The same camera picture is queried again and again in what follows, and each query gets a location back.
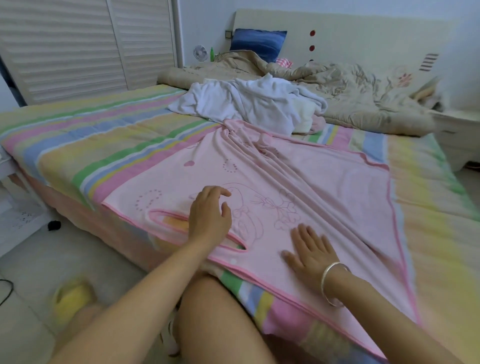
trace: beige comforter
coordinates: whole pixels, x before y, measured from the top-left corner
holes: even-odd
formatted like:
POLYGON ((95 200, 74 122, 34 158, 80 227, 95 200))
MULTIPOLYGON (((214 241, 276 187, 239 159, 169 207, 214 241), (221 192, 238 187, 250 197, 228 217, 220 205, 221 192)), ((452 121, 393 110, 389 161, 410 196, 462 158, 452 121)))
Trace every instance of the beige comforter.
POLYGON ((215 57, 195 67, 170 68, 158 76, 158 84, 189 89, 205 78, 255 80, 273 77, 301 84, 325 98, 327 122, 386 134, 423 136, 434 130, 428 110, 395 88, 396 80, 364 70, 358 64, 309 62, 296 69, 267 63, 254 52, 241 50, 215 57))

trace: silver bangle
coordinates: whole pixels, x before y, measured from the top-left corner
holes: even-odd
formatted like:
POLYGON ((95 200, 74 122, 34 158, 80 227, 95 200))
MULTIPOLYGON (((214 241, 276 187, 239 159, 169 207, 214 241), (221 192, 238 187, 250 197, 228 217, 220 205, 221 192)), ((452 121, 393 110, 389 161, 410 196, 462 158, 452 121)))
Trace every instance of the silver bangle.
POLYGON ((323 297, 327 300, 327 302, 328 302, 331 306, 333 306, 333 307, 343 307, 344 305, 343 305, 343 303, 340 303, 340 305, 337 305, 337 304, 333 304, 333 303, 330 302, 330 300, 329 300, 329 299, 327 298, 327 296, 325 295, 325 292, 324 292, 324 284, 325 284, 325 277, 327 276, 328 271, 329 271, 332 267, 334 267, 334 266, 336 266, 336 265, 338 265, 338 264, 340 264, 343 268, 345 268, 345 270, 346 270, 347 272, 350 272, 350 273, 351 273, 351 270, 350 270, 349 267, 347 267, 345 264, 340 263, 340 262, 335 262, 335 263, 330 264, 330 265, 324 270, 324 273, 323 273, 323 275, 322 275, 322 280, 320 281, 320 290, 321 290, 321 292, 322 292, 322 296, 323 296, 323 297))

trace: blue pillow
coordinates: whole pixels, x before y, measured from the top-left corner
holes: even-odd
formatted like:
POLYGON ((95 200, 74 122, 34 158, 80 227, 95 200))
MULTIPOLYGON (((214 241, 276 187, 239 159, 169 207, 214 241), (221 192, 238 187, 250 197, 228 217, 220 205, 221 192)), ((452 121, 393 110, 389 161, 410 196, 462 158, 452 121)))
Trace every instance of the blue pillow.
POLYGON ((286 30, 270 32, 238 28, 233 34, 230 50, 253 50, 262 60, 275 62, 286 36, 286 30))

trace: headboard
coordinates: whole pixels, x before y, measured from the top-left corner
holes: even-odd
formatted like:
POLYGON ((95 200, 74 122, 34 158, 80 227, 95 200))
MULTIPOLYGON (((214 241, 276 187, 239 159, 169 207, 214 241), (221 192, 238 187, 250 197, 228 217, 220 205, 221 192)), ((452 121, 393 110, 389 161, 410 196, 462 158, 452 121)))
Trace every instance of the headboard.
POLYGON ((287 30, 280 57, 299 67, 358 63, 396 77, 415 91, 432 79, 430 70, 455 23, 446 20, 238 9, 233 29, 287 30))

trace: white wardrobe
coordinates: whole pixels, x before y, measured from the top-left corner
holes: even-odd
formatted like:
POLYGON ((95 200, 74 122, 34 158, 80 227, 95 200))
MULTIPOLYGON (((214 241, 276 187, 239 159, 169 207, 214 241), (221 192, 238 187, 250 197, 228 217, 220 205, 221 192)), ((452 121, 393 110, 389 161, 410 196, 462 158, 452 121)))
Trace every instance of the white wardrobe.
POLYGON ((27 105, 153 86, 176 66, 171 0, 0 0, 0 56, 27 105))

